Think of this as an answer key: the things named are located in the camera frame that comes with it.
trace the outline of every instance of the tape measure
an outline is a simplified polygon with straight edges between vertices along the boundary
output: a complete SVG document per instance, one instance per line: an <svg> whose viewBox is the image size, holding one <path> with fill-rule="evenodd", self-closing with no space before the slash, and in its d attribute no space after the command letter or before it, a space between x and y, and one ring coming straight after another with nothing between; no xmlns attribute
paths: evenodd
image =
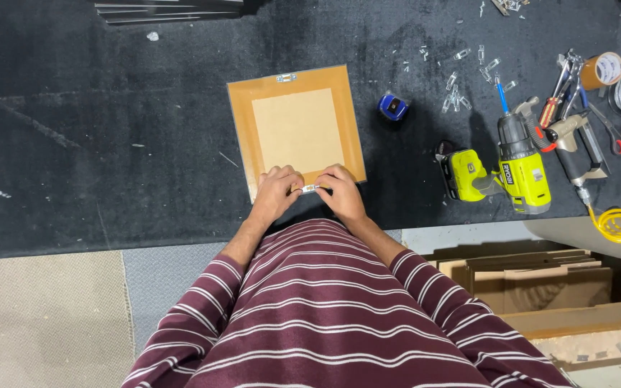
<svg viewBox="0 0 621 388"><path fill-rule="evenodd" d="M404 118L406 111L409 110L411 101L397 97L390 91L380 98L377 103L377 111L380 115L390 121L399 121Z"/></svg>

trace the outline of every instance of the black carpeted workbench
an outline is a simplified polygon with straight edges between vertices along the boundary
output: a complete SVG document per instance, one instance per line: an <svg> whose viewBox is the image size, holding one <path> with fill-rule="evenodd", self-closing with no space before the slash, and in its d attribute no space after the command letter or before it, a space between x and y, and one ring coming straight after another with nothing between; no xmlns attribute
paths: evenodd
<svg viewBox="0 0 621 388"><path fill-rule="evenodd" d="M368 172L360 188L381 227L526 219L503 195L444 198L431 150L448 138L488 168L497 159L501 110L478 72L479 44L486 62L502 59L503 82L519 81L510 105L544 100L557 54L621 54L620 6L531 0L503 17L484 2L479 17L470 0L272 0L237 20L111 28L85 1L0 0L0 191L10 196L0 195L0 257L228 240L250 203L226 83L338 64L349 68ZM473 110L444 115L454 70ZM387 89L415 100L399 131L375 119ZM621 128L606 101L589 98ZM621 156L591 121L613 173L589 183L604 211L621 206ZM544 164L553 201L540 217L585 215L556 155ZM319 203L305 195L289 217Z"/></svg>

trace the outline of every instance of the scissors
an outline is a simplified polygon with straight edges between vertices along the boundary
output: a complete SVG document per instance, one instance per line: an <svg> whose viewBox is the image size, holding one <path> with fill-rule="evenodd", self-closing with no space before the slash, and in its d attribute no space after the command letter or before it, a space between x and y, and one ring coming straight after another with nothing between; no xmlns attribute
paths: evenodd
<svg viewBox="0 0 621 388"><path fill-rule="evenodd" d="M589 103L589 108L598 116L598 119L602 121L605 128L608 129L608 134L610 134L610 142L612 143L612 151L613 154L621 154L621 132L615 128L614 124L610 120L608 120L605 115L603 115L592 103Z"/></svg>

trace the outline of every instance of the cordless drill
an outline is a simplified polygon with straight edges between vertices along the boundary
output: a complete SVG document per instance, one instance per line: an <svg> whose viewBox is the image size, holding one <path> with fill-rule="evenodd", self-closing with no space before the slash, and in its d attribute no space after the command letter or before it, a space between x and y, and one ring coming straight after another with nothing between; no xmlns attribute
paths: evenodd
<svg viewBox="0 0 621 388"><path fill-rule="evenodd" d="M476 202L486 195L506 193L516 211L525 214L548 211L551 197L543 161L529 136L529 131L535 128L528 128L530 120L517 112L519 107L509 112L504 100L503 107L505 114L497 120L500 160L497 170L491 174L486 172L474 150L449 152L453 147L448 142L438 145L436 159L440 162L449 197Z"/></svg>

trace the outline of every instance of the person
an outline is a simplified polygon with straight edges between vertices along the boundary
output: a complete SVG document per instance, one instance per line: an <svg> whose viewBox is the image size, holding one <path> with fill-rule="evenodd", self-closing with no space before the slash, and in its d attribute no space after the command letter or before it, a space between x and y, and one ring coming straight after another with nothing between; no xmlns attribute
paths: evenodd
<svg viewBox="0 0 621 388"><path fill-rule="evenodd" d="M301 195L274 167L234 238L160 321L123 388L570 387L521 334L367 215L349 172L317 194L343 224L263 237Z"/></svg>

